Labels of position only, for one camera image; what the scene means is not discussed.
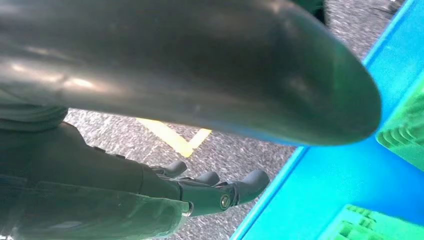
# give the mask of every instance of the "prosthetic hand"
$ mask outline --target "prosthetic hand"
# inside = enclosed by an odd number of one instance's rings
[[[215,172],[177,178],[183,162],[149,167],[107,154],[65,122],[0,140],[0,235],[15,239],[160,237],[186,217],[250,202],[269,183],[261,170],[221,183]]]

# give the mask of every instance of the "blue plastic tray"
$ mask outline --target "blue plastic tray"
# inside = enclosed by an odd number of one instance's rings
[[[424,0],[409,0],[363,61],[381,92],[382,121],[424,78]],[[299,147],[233,240],[313,240],[346,204],[424,225],[424,172],[375,140]]]

